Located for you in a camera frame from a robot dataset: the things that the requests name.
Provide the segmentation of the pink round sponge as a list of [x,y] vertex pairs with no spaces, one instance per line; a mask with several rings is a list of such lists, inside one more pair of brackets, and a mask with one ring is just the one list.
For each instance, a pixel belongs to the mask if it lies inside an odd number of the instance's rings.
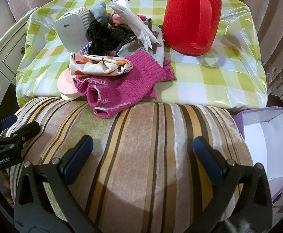
[[74,78],[75,76],[70,74],[69,68],[60,74],[57,80],[57,88],[63,100],[70,101],[77,99],[80,96],[73,83]]

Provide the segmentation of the floral white orange cloth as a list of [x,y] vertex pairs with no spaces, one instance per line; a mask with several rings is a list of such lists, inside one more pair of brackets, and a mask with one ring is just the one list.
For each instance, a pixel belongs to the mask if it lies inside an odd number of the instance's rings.
[[70,53],[69,72],[71,75],[83,76],[118,76],[133,69],[131,61],[113,56],[89,56]]

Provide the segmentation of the magenta knitted garment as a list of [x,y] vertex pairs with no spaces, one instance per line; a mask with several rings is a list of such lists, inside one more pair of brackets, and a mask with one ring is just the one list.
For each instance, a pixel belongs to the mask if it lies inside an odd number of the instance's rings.
[[144,97],[156,99],[155,84],[176,79],[167,59],[160,66],[144,50],[127,56],[126,60],[133,65],[128,73],[120,76],[86,76],[73,80],[78,93],[87,98],[97,117],[113,117]]

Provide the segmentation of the black fuzzy cloth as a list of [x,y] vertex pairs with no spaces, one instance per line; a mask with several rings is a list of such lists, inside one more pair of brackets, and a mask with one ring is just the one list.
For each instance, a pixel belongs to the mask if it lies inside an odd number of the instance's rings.
[[102,26],[94,19],[87,30],[91,45],[88,48],[89,55],[104,55],[106,52],[113,51],[119,47],[124,40],[126,33],[124,30]]

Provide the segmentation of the grey blue fleece cloth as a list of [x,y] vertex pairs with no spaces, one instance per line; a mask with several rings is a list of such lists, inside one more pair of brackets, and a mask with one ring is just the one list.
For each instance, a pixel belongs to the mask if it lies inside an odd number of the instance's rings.
[[89,11],[94,19],[102,24],[102,26],[107,27],[109,22],[112,20],[113,16],[106,11],[107,5],[104,1],[101,1],[93,5]]

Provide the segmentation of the black white gingham cloth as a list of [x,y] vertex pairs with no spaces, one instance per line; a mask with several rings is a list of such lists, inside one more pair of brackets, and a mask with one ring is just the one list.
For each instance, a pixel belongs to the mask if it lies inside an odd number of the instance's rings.
[[137,37],[134,34],[127,34],[122,40],[121,40],[121,45],[124,46],[125,44],[128,44],[135,40]]

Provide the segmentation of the pink soft cloth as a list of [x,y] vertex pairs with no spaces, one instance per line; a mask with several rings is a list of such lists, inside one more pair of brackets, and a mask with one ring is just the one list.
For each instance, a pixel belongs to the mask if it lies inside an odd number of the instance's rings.
[[113,14],[111,22],[114,26],[127,25],[117,13]]

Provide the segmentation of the white grey cloth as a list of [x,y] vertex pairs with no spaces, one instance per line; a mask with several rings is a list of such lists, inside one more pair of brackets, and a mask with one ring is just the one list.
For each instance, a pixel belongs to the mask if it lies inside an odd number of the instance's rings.
[[160,66],[163,66],[164,43],[162,33],[158,31],[153,32],[151,23],[145,24],[144,21],[132,11],[127,0],[111,1],[107,5],[113,9],[113,14],[117,13],[127,24],[120,26],[127,26],[137,37],[135,43],[127,45],[120,53],[131,54],[135,50],[145,50]]

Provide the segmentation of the purple pink knitted sock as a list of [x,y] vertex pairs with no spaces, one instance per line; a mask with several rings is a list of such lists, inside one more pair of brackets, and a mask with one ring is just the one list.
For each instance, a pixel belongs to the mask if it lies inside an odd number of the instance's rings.
[[87,43],[78,53],[82,55],[90,55],[92,41]]

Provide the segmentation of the white cabinet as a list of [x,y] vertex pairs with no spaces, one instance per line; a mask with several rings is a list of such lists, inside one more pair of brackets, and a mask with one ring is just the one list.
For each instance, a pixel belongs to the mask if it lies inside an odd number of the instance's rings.
[[16,73],[25,53],[25,27],[30,15],[37,9],[35,7],[27,12],[0,37],[0,119],[18,109]]

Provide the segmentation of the purple cardboard box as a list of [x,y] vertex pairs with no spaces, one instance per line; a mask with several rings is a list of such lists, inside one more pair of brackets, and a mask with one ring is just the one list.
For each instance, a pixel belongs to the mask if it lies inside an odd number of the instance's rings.
[[283,107],[244,110],[233,117],[253,163],[266,171],[272,200],[283,191]]

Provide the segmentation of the striped plush cushion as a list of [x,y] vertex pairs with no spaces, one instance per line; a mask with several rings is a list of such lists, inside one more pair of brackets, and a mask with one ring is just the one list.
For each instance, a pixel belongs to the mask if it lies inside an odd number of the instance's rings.
[[139,103],[102,119],[85,100],[35,98],[17,111],[10,136],[36,121],[22,157],[35,165],[62,157],[84,135],[93,151],[69,187],[103,232],[183,232],[214,190],[193,148],[202,136],[226,159],[253,161],[228,111],[202,105]]

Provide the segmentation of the white ribbed plastic device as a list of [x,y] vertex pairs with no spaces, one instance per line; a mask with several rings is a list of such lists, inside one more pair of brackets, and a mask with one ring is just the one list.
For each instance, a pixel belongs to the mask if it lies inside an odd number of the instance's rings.
[[68,52],[78,52],[90,40],[87,30],[93,16],[87,7],[79,7],[63,14],[55,21],[57,34]]

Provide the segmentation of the green checkered tablecloth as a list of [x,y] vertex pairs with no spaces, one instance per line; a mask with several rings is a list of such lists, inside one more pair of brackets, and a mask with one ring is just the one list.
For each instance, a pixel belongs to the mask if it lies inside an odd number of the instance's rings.
[[[57,79],[69,63],[54,23],[66,12],[110,0],[53,0],[34,11],[25,27],[25,54],[17,69],[16,97],[24,105],[34,97],[59,96]],[[131,0],[135,13],[163,22],[167,0]],[[267,86],[259,40],[249,7],[222,0],[218,31],[210,51],[183,55],[169,47],[165,56],[176,79],[156,85],[161,103],[202,104],[231,110],[265,107]]]

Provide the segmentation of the red thermos jug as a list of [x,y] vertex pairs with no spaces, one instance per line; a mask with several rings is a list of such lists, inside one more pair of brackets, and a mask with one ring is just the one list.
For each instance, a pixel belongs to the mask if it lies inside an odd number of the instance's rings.
[[167,0],[162,32],[174,50],[190,56],[207,53],[221,17],[221,0]]

